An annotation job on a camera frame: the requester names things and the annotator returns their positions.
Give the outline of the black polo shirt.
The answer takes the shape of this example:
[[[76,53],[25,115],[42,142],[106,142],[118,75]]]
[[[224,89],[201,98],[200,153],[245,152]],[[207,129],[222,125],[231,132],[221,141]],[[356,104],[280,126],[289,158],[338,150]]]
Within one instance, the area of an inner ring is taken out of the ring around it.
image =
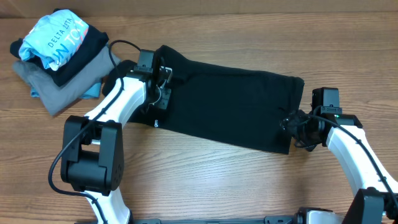
[[[288,154],[292,136],[280,122],[299,108],[301,78],[196,62],[166,45],[156,53],[173,70],[167,109],[140,107],[129,122]]]

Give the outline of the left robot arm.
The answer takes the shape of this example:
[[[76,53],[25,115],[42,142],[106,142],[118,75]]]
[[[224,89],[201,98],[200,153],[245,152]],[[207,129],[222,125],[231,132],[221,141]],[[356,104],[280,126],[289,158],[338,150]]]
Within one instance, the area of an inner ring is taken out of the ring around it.
[[[119,188],[124,172],[123,127],[135,111],[165,111],[172,69],[151,50],[141,50],[137,65],[118,78],[106,98],[84,116],[64,125],[61,178],[73,194],[89,201],[97,223],[132,223]]]

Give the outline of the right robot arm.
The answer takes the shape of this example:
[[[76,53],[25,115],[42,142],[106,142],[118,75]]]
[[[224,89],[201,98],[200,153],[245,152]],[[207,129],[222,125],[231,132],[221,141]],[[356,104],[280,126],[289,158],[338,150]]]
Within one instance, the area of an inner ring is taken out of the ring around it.
[[[280,123],[295,139],[295,147],[313,151],[327,147],[337,158],[354,199],[345,216],[322,208],[302,207],[293,223],[397,222],[397,181],[371,149],[363,125],[353,114],[344,114],[337,88],[312,91],[312,110],[296,110]]]

